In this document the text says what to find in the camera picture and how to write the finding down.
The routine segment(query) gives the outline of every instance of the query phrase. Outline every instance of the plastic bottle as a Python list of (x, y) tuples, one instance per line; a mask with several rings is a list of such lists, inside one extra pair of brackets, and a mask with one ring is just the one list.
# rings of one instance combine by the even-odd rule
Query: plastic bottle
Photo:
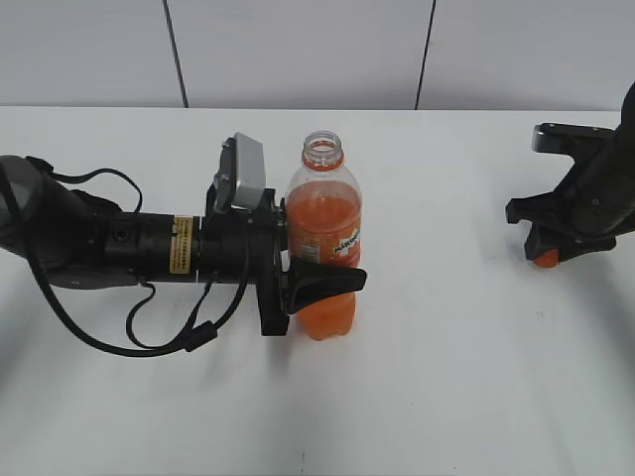
[[(343, 165), (336, 134), (317, 131), (305, 140), (302, 166), (286, 196), (289, 250), (314, 263), (356, 267), (361, 245), (361, 192)], [(353, 324), (355, 293), (329, 297), (298, 313), (306, 333), (315, 340), (344, 335)]]

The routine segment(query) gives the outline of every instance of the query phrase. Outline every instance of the warning label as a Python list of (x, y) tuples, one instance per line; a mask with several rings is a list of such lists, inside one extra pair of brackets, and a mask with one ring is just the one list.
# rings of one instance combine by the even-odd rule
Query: warning label
[(172, 225), (172, 247), (170, 249), (171, 275), (186, 275), (190, 272), (193, 232), (193, 216), (175, 216), (175, 222)]

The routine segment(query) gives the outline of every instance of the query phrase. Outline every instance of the orange liquid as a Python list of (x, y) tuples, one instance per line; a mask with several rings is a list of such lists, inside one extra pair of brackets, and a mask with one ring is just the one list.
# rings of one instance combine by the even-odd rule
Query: orange liquid
[[(350, 228), (359, 220), (361, 199), (355, 189), (339, 181), (312, 181), (300, 185), (287, 200), (290, 223), (290, 250), (298, 249), (294, 239), (297, 232), (336, 234)], [(359, 263), (359, 245), (351, 248), (344, 259), (322, 256), (324, 264), (356, 267)], [(350, 331), (355, 316), (355, 293), (329, 297), (309, 305), (298, 312), (305, 331), (315, 340)]]

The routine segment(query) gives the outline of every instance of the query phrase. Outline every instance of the white wall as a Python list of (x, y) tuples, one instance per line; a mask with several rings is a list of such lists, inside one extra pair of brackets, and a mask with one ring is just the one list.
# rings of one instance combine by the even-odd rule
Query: white wall
[[(169, 0), (192, 107), (412, 109), (433, 0)], [(422, 109), (615, 110), (634, 0), (438, 0)], [(182, 106), (162, 0), (0, 0), (0, 105)]]
[(633, 0), (439, 0), (420, 108), (615, 110), (634, 47)]
[(190, 107), (415, 107), (432, 0), (170, 5)]
[(1, 0), (0, 64), (0, 105), (181, 105), (160, 0)]

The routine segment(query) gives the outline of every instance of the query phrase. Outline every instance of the white table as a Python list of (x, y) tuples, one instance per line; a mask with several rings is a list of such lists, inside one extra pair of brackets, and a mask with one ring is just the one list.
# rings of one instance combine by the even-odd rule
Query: white table
[[(27, 264), (0, 253), (0, 474), (631, 475), (635, 239), (554, 270), (525, 262), (513, 196), (571, 166), (531, 151), (545, 121), (615, 113), (1, 108), (0, 152), (64, 174), (118, 168), (145, 210), (201, 214), (220, 144), (265, 145), (282, 196), (304, 137), (341, 135), (364, 192), (356, 324), (317, 343), (259, 335), (254, 290), (212, 344), (131, 360), (72, 337)], [(117, 178), (86, 189), (121, 196)], [(164, 285), (139, 333), (171, 338), (201, 291)], [(90, 332), (124, 344), (145, 291), (59, 291)], [(232, 286), (212, 288), (218, 316)]]

